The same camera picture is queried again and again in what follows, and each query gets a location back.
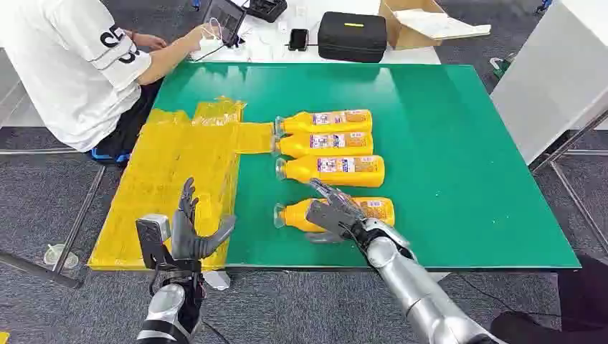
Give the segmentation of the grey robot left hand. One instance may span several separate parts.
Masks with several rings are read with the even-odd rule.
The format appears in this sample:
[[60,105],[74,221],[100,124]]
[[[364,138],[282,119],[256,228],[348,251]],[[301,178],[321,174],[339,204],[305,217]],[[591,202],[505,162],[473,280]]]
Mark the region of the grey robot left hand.
[[194,192],[194,178],[189,177],[183,185],[178,207],[173,215],[171,255],[174,259],[207,258],[215,253],[234,231],[237,217],[228,215],[222,218],[213,234],[199,236],[194,228],[195,210],[199,199],[193,198]]

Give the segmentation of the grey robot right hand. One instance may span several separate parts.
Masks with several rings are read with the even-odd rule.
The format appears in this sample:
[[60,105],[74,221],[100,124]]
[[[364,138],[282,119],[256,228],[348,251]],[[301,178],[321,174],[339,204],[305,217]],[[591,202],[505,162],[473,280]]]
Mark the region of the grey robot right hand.
[[339,188],[318,178],[310,179],[308,185],[325,200],[312,200],[307,208],[305,219],[322,229],[320,233],[307,233],[307,240],[314,244],[356,241],[356,231],[362,229],[363,220],[366,218],[361,207]]

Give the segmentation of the person's right hand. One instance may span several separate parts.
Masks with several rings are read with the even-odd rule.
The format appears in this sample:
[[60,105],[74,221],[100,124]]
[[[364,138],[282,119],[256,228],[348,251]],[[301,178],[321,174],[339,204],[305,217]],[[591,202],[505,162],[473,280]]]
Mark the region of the person's right hand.
[[221,28],[210,23],[194,27],[184,39],[187,41],[189,52],[207,51],[223,45]]

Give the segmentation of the person's left hand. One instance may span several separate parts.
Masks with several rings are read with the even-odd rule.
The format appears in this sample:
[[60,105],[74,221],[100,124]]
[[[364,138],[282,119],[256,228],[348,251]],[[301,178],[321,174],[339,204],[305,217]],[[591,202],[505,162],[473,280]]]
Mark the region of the person's left hand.
[[132,40],[139,47],[147,47],[152,50],[159,50],[167,47],[167,43],[164,39],[151,34],[133,33]]

